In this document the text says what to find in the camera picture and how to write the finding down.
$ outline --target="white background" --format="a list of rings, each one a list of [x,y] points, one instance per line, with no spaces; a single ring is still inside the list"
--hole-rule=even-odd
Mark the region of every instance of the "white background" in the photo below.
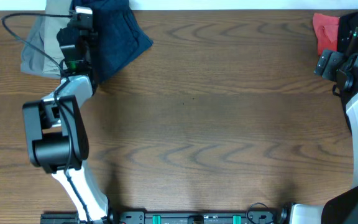
[[[0,10],[44,10],[45,2],[0,0]],[[358,9],[358,0],[130,0],[130,3],[133,10]]]

